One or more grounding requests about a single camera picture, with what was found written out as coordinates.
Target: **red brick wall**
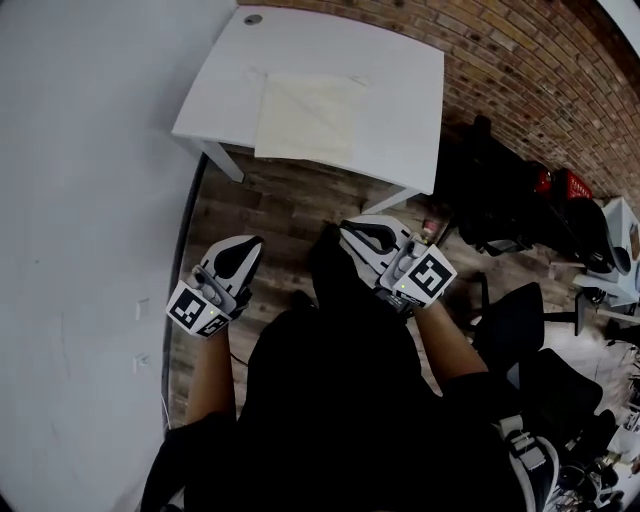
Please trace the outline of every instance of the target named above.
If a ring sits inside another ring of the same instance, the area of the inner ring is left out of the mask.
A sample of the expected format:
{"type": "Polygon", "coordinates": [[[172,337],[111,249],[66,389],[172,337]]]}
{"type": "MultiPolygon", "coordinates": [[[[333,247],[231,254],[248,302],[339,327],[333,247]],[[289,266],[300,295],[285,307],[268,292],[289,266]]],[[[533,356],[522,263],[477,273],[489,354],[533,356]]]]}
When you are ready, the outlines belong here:
{"type": "Polygon", "coordinates": [[[496,138],[597,197],[640,207],[640,59],[597,0],[239,0],[385,27],[445,52],[443,123],[496,138]]]}

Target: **cloth on desk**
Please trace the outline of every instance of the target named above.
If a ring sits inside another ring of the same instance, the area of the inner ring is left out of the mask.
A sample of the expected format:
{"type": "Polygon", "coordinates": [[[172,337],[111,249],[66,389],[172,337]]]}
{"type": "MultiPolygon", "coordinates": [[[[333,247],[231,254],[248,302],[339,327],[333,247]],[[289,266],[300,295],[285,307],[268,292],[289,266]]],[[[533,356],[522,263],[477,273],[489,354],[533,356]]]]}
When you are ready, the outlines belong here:
{"type": "Polygon", "coordinates": [[[255,156],[348,164],[354,111],[365,89],[346,77],[269,73],[255,156]]]}

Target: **office chair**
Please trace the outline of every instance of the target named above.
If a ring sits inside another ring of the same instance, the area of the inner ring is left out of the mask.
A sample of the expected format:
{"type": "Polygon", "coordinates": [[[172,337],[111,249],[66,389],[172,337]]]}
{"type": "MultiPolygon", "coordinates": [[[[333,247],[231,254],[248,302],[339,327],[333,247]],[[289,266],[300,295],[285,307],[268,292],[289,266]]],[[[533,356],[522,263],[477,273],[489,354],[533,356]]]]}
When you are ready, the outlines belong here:
{"type": "Polygon", "coordinates": [[[561,463],[577,458],[588,465],[589,454],[600,453],[603,444],[606,448],[615,432],[610,428],[612,415],[606,414],[600,422],[593,420],[602,388],[576,372],[553,350],[540,350],[546,314],[537,283],[511,291],[490,304],[486,276],[477,277],[483,289],[483,314],[475,328],[473,347],[489,371],[507,376],[520,390],[527,428],[554,444],[561,463]],[[574,449],[578,451],[570,458],[565,445],[581,432],[582,444],[576,444],[574,449]]]}
{"type": "Polygon", "coordinates": [[[478,116],[461,145],[441,145],[436,194],[452,206],[462,239],[491,256],[539,243],[594,272],[628,274],[629,254],[613,246],[600,207],[584,197],[537,194],[540,166],[494,139],[491,121],[478,116]]]}

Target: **white table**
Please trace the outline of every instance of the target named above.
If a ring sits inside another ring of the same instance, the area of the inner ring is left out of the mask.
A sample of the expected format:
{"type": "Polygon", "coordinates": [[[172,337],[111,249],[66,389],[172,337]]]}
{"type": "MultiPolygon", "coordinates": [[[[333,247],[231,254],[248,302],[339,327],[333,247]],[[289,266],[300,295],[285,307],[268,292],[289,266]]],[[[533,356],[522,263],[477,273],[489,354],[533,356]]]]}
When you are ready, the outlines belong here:
{"type": "MultiPolygon", "coordinates": [[[[638,219],[622,197],[616,197],[602,208],[609,226],[611,241],[614,247],[623,247],[631,255],[631,239],[629,231],[633,224],[638,224],[638,219]]],[[[623,276],[617,270],[608,274],[587,272],[580,274],[573,280],[574,284],[582,287],[594,287],[604,290],[609,295],[607,301],[611,306],[623,306],[640,301],[640,293],[636,288],[636,273],[638,261],[631,260],[631,270],[623,276]]]]}
{"type": "Polygon", "coordinates": [[[326,14],[240,7],[193,83],[173,134],[193,140],[241,182],[242,171],[219,143],[255,147],[270,72],[348,77],[366,85],[354,113],[352,155],[339,167],[393,186],[367,203],[365,213],[433,192],[444,82],[440,50],[326,14]],[[251,15],[262,20],[248,25],[251,15]]]}

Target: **person's arm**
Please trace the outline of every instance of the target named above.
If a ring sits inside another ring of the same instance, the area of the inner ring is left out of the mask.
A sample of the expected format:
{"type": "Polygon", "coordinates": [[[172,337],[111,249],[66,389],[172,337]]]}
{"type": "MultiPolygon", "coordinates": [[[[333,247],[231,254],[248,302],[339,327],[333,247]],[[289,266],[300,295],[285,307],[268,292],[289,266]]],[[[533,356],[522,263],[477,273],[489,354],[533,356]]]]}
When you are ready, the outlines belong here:
{"type": "Polygon", "coordinates": [[[414,314],[431,370],[441,387],[455,377],[489,371],[439,301],[427,309],[414,308],[414,314]]]}
{"type": "Polygon", "coordinates": [[[228,326],[199,343],[200,349],[189,390],[186,422],[194,423],[212,412],[235,419],[236,403],[228,326]]]}

